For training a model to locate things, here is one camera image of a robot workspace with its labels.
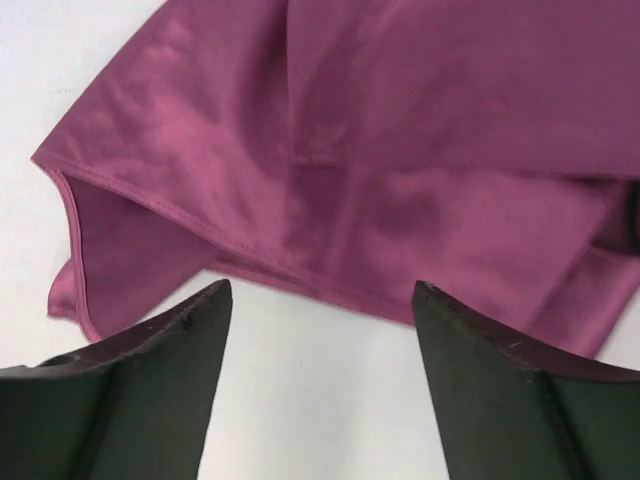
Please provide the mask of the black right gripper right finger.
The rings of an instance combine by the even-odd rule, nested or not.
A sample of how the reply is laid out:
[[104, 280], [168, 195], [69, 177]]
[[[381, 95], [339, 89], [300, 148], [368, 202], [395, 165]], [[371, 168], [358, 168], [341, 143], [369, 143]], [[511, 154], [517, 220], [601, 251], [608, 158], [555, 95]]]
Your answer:
[[450, 478], [638, 478], [638, 371], [545, 344], [428, 283], [412, 308]]

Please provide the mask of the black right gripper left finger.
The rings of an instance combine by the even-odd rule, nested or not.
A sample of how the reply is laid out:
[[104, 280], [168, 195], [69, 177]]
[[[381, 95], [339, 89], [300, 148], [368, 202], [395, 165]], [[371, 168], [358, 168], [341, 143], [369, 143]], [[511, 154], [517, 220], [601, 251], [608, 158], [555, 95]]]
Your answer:
[[232, 290], [217, 281], [87, 347], [1, 372], [5, 479], [194, 479]]

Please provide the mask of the purple satin napkin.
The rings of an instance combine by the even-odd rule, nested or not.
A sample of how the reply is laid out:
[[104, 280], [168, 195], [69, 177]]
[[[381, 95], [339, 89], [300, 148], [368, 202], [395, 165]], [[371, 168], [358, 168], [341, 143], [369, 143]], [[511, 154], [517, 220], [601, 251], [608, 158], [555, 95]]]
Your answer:
[[33, 157], [88, 339], [202, 270], [592, 357], [639, 286], [635, 1], [168, 1]]

